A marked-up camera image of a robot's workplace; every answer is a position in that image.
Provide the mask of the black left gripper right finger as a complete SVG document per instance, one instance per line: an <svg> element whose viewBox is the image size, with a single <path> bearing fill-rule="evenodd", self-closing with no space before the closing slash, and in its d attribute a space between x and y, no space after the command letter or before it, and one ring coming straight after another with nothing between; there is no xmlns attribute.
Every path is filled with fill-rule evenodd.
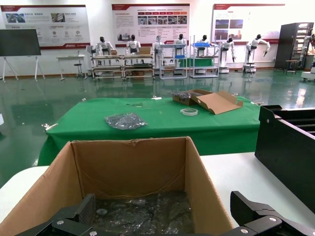
<svg viewBox="0 0 315 236"><path fill-rule="evenodd" d="M315 230L286 219L271 206L248 200L239 191L230 194L230 212L238 227L224 236L313 236Z"/></svg>

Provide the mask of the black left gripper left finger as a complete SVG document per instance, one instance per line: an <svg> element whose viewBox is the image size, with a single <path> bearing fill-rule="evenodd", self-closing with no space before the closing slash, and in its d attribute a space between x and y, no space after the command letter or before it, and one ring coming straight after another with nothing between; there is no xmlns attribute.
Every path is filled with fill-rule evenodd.
<svg viewBox="0 0 315 236"><path fill-rule="evenodd" d="M102 236L93 226L96 215L95 195L80 202L67 202L61 196L35 196L28 193L0 225L2 236Z"/></svg>

